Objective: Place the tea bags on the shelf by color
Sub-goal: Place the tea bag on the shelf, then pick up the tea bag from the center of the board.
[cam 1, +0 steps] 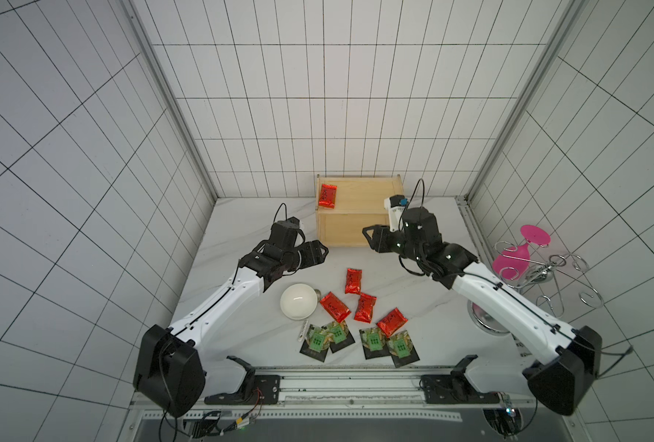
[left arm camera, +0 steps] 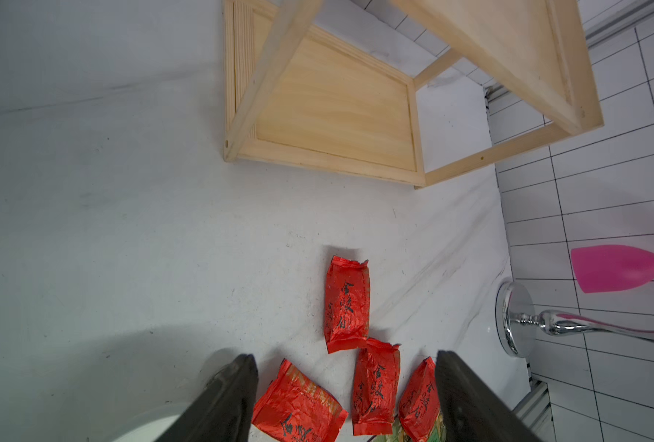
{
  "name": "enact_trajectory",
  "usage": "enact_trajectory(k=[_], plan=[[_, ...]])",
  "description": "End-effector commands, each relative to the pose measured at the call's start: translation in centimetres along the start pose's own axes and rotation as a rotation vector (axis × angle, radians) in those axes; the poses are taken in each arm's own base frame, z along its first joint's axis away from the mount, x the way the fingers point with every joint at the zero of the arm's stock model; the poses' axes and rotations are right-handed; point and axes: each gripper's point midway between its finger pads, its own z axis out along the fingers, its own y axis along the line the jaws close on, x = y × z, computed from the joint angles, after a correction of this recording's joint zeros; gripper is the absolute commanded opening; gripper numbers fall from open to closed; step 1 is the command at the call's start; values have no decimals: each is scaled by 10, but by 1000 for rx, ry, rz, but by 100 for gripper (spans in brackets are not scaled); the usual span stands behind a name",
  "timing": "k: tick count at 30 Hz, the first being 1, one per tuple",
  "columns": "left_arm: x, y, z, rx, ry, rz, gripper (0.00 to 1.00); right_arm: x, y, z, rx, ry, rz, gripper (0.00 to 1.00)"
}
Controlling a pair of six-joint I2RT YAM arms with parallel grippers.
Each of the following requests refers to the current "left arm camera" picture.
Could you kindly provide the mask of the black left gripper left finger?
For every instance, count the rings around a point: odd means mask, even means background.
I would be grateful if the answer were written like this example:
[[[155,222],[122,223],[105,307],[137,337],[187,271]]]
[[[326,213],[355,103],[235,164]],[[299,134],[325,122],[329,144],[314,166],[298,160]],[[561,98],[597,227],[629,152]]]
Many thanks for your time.
[[[158,440],[247,441],[258,381],[254,356],[238,355],[210,379],[202,394]]]

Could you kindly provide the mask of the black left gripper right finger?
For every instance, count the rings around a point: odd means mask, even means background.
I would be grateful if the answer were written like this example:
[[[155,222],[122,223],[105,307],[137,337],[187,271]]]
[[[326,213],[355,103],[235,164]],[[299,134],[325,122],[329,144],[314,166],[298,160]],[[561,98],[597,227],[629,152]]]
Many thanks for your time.
[[[437,353],[435,376],[446,440],[534,442],[539,439],[455,352]]]

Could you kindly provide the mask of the red tea bag three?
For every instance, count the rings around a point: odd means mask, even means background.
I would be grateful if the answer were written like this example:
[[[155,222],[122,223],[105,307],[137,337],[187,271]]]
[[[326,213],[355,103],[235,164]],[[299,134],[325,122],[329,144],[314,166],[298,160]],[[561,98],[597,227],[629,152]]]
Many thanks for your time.
[[[369,338],[356,359],[351,416],[354,436],[393,432],[401,374],[398,344]]]

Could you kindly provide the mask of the red tea bag two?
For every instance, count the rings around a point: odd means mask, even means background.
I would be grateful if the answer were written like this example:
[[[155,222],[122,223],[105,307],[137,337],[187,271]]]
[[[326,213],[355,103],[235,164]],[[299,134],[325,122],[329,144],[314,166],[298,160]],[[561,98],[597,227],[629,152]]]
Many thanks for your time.
[[[327,352],[365,347],[369,313],[369,262],[334,256],[325,278],[323,334]]]

